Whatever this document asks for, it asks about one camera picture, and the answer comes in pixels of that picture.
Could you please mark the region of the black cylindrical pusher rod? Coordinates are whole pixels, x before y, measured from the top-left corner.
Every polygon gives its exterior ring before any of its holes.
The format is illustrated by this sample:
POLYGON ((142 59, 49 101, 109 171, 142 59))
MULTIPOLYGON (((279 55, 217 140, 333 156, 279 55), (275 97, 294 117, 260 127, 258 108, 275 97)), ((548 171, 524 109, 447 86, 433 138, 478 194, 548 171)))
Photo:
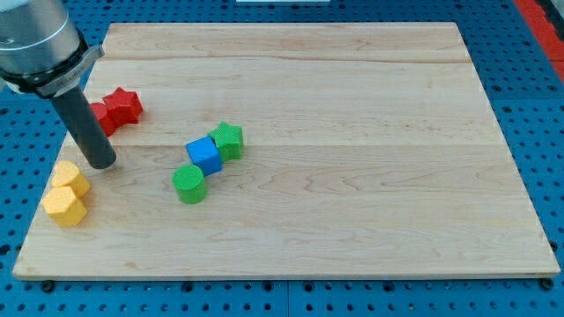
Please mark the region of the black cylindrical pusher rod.
POLYGON ((115 151, 79 86, 50 103, 92 168, 106 169, 115 163, 115 151))

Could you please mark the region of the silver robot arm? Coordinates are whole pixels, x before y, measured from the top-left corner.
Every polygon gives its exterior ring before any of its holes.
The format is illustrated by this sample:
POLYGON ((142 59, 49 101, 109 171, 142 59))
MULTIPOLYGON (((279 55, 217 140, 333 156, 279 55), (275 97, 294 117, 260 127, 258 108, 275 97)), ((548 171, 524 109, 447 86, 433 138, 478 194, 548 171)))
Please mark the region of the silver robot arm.
POLYGON ((115 151, 80 80, 104 56, 90 46, 59 0, 1 2, 1 86, 49 100, 95 169, 112 166, 115 151))

